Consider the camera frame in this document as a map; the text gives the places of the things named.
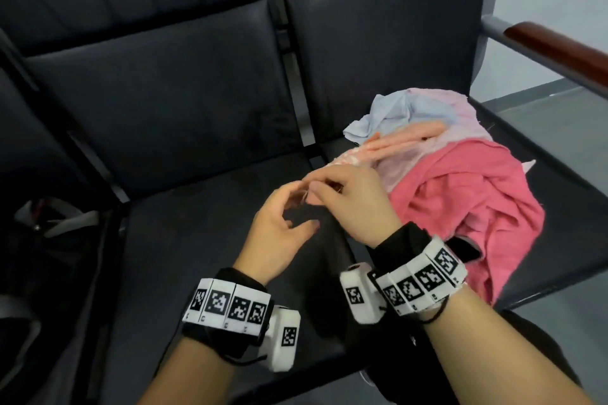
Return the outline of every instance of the black bag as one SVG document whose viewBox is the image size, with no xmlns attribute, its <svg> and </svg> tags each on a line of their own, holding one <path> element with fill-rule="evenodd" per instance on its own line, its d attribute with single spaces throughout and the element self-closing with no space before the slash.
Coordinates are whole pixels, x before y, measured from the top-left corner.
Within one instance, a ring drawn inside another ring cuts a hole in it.
<svg viewBox="0 0 608 405">
<path fill-rule="evenodd" d="M 0 404 L 25 404 L 70 341 L 99 237 L 98 212 L 53 198 L 0 224 Z"/>
</svg>

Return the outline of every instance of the white wall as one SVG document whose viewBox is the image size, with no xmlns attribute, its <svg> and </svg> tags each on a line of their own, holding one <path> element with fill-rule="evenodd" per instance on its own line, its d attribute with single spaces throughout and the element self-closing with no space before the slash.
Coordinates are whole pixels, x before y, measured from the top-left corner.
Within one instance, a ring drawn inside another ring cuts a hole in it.
<svg viewBox="0 0 608 405">
<path fill-rule="evenodd" d="M 608 52 L 608 0 L 497 0 L 494 14 L 511 23 L 537 22 Z M 490 40 L 471 96 L 487 101 L 559 78 Z"/>
</svg>

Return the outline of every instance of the hand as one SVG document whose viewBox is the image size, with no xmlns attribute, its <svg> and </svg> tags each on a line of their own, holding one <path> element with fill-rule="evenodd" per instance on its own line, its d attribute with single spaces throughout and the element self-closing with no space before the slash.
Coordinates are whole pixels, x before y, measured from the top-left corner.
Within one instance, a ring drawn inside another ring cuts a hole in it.
<svg viewBox="0 0 608 405">
<path fill-rule="evenodd" d="M 355 240 L 376 248 L 401 226 L 374 169 L 329 165 L 302 180 Z M 326 183 L 342 185 L 336 192 Z"/>
<path fill-rule="evenodd" d="M 232 267 L 267 285 L 285 271 L 306 240 L 318 230 L 317 220 L 291 228 L 283 211 L 293 196 L 301 193 L 304 183 L 294 181 L 276 189 L 255 214 L 247 240 Z"/>
</svg>

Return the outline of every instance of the person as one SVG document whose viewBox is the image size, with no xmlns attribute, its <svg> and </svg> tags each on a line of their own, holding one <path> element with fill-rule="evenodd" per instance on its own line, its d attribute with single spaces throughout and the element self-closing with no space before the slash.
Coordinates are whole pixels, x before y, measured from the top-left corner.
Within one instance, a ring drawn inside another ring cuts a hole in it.
<svg viewBox="0 0 608 405">
<path fill-rule="evenodd" d="M 328 183 L 343 188 L 338 192 Z M 318 227 L 309 221 L 292 228 L 283 219 L 287 203 L 305 189 L 317 195 L 346 232 L 372 249 L 402 227 L 376 171 L 331 165 L 270 195 L 255 215 L 235 269 L 266 285 L 287 268 Z M 592 403 L 466 285 L 424 330 L 462 405 Z M 211 348 L 183 338 L 139 405 L 224 403 L 233 371 Z"/>
</svg>

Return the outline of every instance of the black leather backrest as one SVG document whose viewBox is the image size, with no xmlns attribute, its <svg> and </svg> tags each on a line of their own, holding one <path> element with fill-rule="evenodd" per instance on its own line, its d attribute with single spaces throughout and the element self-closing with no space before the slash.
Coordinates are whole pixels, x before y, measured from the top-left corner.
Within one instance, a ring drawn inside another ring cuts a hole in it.
<svg viewBox="0 0 608 405">
<path fill-rule="evenodd" d="M 301 148 L 266 0 L 5 1 L 35 78 L 132 197 Z M 39 12 L 69 29 L 37 30 Z"/>
<path fill-rule="evenodd" d="M 468 94 L 483 0 L 285 0 L 315 137 L 337 138 L 378 93 Z"/>
<path fill-rule="evenodd" d="M 90 187 L 0 69 L 0 215 L 37 196 L 55 196 L 78 207 L 108 204 Z"/>
</svg>

